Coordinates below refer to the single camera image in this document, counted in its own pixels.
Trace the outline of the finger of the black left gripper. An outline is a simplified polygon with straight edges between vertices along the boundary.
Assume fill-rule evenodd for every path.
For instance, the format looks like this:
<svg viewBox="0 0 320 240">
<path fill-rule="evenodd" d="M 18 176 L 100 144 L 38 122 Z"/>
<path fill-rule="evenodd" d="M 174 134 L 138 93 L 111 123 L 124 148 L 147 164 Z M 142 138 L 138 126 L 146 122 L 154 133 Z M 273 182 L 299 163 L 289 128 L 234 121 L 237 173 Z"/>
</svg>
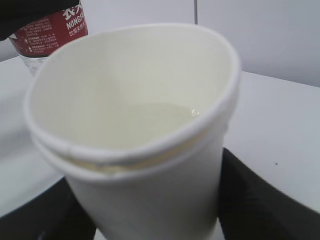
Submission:
<svg viewBox="0 0 320 240">
<path fill-rule="evenodd" d="M 0 40 L 4 41 L 25 25 L 64 8 L 64 0 L 2 0 Z"/>
</svg>

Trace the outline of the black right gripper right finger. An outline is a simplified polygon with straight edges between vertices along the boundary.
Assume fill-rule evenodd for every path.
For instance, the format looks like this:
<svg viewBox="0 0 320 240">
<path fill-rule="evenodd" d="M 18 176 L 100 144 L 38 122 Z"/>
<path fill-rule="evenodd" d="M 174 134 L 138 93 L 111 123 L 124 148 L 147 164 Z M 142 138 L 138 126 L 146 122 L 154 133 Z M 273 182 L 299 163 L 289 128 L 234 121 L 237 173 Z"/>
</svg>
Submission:
<svg viewBox="0 0 320 240">
<path fill-rule="evenodd" d="M 223 150 L 218 218 L 227 240 L 318 240 L 320 215 Z"/>
</svg>

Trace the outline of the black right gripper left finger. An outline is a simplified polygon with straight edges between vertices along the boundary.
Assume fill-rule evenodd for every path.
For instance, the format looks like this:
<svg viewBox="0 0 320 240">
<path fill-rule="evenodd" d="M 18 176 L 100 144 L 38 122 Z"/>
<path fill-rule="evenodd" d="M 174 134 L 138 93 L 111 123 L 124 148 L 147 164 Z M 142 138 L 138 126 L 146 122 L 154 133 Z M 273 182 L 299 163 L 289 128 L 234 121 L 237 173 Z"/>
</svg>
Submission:
<svg viewBox="0 0 320 240">
<path fill-rule="evenodd" d="M 64 179 L 0 218 L 2 240 L 93 240 L 96 229 Z"/>
</svg>

